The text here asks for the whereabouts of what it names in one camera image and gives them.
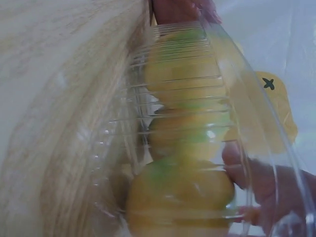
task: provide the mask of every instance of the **wooden surface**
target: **wooden surface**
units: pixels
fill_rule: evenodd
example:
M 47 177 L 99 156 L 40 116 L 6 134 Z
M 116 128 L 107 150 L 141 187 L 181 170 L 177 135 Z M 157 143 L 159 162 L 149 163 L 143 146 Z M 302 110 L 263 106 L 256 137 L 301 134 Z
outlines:
M 89 237 L 91 136 L 147 0 L 2 0 L 0 237 Z

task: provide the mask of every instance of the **finger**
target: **finger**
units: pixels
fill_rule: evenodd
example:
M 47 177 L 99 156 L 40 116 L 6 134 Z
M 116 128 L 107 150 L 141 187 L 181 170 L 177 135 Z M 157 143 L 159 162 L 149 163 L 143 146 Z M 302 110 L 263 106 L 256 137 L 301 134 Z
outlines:
M 269 165 L 247 158 L 241 150 L 237 142 L 226 143 L 222 153 L 226 172 L 241 189 L 246 189 L 251 184 L 255 199 L 261 204 L 275 191 L 273 169 Z
M 216 12 L 215 3 L 212 0 L 192 0 L 196 3 L 198 8 L 203 9 L 205 13 L 205 17 L 208 22 L 211 23 L 222 23 L 222 19 Z
M 241 164 L 241 155 L 237 142 L 227 142 L 222 153 L 227 174 L 241 189 L 246 189 L 248 180 Z
M 239 212 L 242 217 L 236 218 L 234 221 L 236 223 L 241 223 L 246 221 L 253 226 L 260 225 L 260 215 L 261 215 L 261 208 L 260 207 L 249 207 L 249 206 L 242 206 L 239 208 Z

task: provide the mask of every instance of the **hand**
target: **hand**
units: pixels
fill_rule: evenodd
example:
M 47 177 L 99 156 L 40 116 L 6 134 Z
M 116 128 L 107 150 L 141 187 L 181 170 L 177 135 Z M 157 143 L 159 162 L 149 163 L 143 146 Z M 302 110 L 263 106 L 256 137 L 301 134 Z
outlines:
M 155 18 L 159 25 L 198 20 L 199 8 L 205 10 L 209 22 L 221 23 L 212 0 L 153 0 Z
M 227 174 L 241 188 L 248 187 L 248 180 L 245 177 L 243 167 L 240 161 L 240 151 L 236 143 L 228 143 L 223 151 L 223 160 L 226 165 Z M 271 166 L 264 165 L 257 160 L 247 159 L 249 165 L 249 176 L 252 180 L 252 189 L 255 200 L 260 205 L 258 208 L 241 208 L 244 214 L 244 220 L 252 225 L 261 226 L 264 233 L 269 236 L 273 231 L 275 224 L 281 224 L 285 221 L 284 216 L 292 214 L 294 232 L 292 236 L 306 236 L 305 230 L 305 209 L 299 187 L 297 186 L 295 174 L 292 168 L 277 166 L 274 169 Z M 315 176 L 302 171 L 303 178 L 307 181 L 310 188 L 316 186 Z M 312 190 L 314 199 L 316 198 L 315 189 Z M 279 236 L 288 236 L 286 233 L 280 233 Z

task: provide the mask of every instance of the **yellow object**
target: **yellow object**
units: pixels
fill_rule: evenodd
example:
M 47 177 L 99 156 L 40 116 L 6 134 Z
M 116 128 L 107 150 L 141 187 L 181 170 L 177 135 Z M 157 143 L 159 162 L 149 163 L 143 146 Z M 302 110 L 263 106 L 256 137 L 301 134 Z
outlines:
M 200 110 L 160 110 L 164 117 L 155 118 L 149 126 L 148 142 L 153 160 L 174 155 L 177 152 L 195 159 L 211 160 L 218 152 L 229 127 L 228 111 Z
M 276 114 L 278 115 L 279 121 L 282 124 L 290 143 L 293 143 L 297 136 L 298 130 L 292 117 L 284 83 L 280 78 L 271 73 L 256 72 L 256 74 L 269 100 L 271 101 Z M 238 116 L 240 122 L 242 122 L 242 127 L 247 127 L 247 124 L 250 124 L 247 113 L 240 114 Z M 283 145 L 282 138 L 279 135 L 279 131 L 275 123 L 270 122 L 267 119 L 263 119 L 262 121 L 262 128 L 252 126 L 250 129 L 251 131 L 249 130 L 253 139 L 243 143 L 247 152 L 254 155 L 268 155 L 269 150 L 271 150 L 273 154 L 285 152 L 285 146 Z M 263 129 L 266 134 L 266 141 L 262 136 L 261 129 Z M 229 131 L 225 136 L 226 140 L 237 138 L 238 134 L 233 130 Z
M 226 95 L 216 60 L 209 48 L 203 48 L 205 42 L 199 40 L 201 34 L 200 30 L 171 33 L 153 46 L 145 67 L 145 82 L 162 103 Z M 188 46 L 189 39 L 195 41 L 195 47 Z
M 148 164 L 134 178 L 126 218 L 134 237 L 225 237 L 222 217 L 235 196 L 224 171 L 208 161 L 179 166 L 172 158 Z

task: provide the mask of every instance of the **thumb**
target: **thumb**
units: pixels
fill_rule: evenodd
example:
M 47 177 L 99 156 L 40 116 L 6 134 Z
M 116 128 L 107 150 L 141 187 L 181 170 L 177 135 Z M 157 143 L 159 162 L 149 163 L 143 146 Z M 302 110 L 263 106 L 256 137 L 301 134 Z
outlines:
M 241 189 L 252 187 L 256 201 L 261 202 L 275 191 L 273 168 L 249 159 L 237 142 L 227 142 L 222 153 L 228 176 Z

